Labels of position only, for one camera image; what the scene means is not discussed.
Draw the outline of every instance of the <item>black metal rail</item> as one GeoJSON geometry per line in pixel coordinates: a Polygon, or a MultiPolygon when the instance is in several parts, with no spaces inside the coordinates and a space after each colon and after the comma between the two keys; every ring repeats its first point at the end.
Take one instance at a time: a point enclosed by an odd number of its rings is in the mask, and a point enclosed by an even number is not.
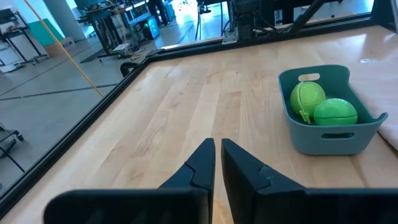
{"type": "Polygon", "coordinates": [[[389,24],[382,15],[386,8],[373,9],[372,13],[360,14],[355,16],[333,19],[330,21],[314,22],[298,27],[297,32],[285,33],[280,35],[264,35],[258,39],[237,42],[235,44],[223,45],[222,40],[212,40],[188,46],[181,46],[172,49],[160,50],[148,56],[138,67],[135,64],[124,65],[121,70],[126,75],[129,68],[134,70],[124,77],[110,93],[108,93],[86,116],[84,116],[69,132],[64,135],[45,155],[43,155],[27,172],[20,177],[1,197],[0,197],[0,218],[5,214],[45,175],[45,173],[63,156],[63,154],[75,143],[81,135],[101,116],[109,105],[130,85],[136,77],[152,62],[168,60],[172,58],[186,57],[191,55],[206,54],[220,50],[236,49],[258,44],[267,44],[277,41],[310,37],[320,34],[329,34],[361,27],[389,24]]]}

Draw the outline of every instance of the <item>floor mat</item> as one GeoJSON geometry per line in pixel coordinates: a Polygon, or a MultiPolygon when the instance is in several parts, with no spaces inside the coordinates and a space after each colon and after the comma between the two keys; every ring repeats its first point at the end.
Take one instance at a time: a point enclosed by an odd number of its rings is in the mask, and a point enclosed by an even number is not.
{"type": "Polygon", "coordinates": [[[88,58],[82,60],[80,63],[92,62],[94,59],[96,59],[100,55],[103,55],[104,53],[105,53],[104,49],[101,49],[95,52],[93,55],[89,56],[88,58]]]}

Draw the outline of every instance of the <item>teal plastic basket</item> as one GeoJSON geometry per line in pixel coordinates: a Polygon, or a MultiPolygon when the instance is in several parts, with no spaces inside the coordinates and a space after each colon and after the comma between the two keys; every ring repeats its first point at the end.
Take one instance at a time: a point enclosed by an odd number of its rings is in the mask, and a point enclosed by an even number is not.
{"type": "Polygon", "coordinates": [[[362,152],[388,117],[383,113],[374,118],[349,86],[349,70],[341,65],[321,65],[296,68],[279,75],[279,87],[289,124],[290,140],[296,150],[310,155],[352,155],[362,152]],[[358,122],[345,126],[317,126],[315,122],[304,123],[293,112],[290,94],[300,83],[299,76],[318,73],[318,80],[326,98],[341,98],[349,101],[358,112],[358,122]]]}

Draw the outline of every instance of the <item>white sticker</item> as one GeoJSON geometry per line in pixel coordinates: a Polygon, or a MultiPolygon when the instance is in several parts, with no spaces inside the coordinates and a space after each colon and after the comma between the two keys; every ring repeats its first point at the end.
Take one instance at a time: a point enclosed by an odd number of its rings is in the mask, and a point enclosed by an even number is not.
{"type": "Polygon", "coordinates": [[[373,62],[377,62],[377,58],[361,59],[361,63],[373,63],[373,62]]]}

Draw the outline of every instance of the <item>person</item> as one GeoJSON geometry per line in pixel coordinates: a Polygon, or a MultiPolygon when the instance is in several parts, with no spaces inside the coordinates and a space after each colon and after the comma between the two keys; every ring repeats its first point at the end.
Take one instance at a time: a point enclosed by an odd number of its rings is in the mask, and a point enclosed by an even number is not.
{"type": "Polygon", "coordinates": [[[157,15],[156,7],[160,11],[160,17],[162,18],[163,24],[166,26],[169,22],[168,22],[167,17],[166,17],[165,7],[163,5],[163,1],[162,0],[148,0],[149,12],[150,12],[151,15],[153,15],[155,17],[156,22],[158,24],[160,24],[160,20],[159,20],[159,16],[157,15]]]}

